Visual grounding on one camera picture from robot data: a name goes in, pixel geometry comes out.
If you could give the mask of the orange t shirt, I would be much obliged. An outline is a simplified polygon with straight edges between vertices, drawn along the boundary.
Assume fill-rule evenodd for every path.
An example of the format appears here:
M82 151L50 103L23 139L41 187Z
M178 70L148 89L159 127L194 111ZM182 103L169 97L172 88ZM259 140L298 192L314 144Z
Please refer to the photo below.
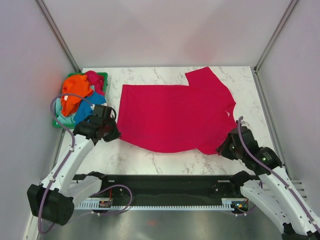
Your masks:
M91 84L86 75L75 74L64 81L62 93L80 96L64 95L61 97L61 113L63 116L68 117L77 112L82 98L91 96L94 93L94 90L91 88Z

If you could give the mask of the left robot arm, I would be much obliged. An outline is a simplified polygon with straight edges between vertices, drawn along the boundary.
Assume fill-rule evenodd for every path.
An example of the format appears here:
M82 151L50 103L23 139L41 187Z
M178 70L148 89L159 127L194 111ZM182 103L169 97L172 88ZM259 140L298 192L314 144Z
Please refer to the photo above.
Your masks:
M71 143L55 167L39 185L32 184L27 190L31 213L42 220L64 226L74 209L86 198L97 194L106 196L110 185L103 179L105 174L92 171L84 179L72 185L80 165L96 144L111 142L121 136L116 124L116 111L105 105L96 105L93 113L79 122L70 133Z

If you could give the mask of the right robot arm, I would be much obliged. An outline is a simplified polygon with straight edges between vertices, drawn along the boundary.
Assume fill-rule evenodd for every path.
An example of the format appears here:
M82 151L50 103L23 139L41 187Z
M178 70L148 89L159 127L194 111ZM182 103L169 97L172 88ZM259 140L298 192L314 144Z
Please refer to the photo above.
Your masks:
M229 160L240 160L259 180L240 171L230 178L229 191L244 196L278 228L284 240L318 240L320 218L308 206L290 180L280 158L269 147L260 147L252 131L240 123L217 152Z

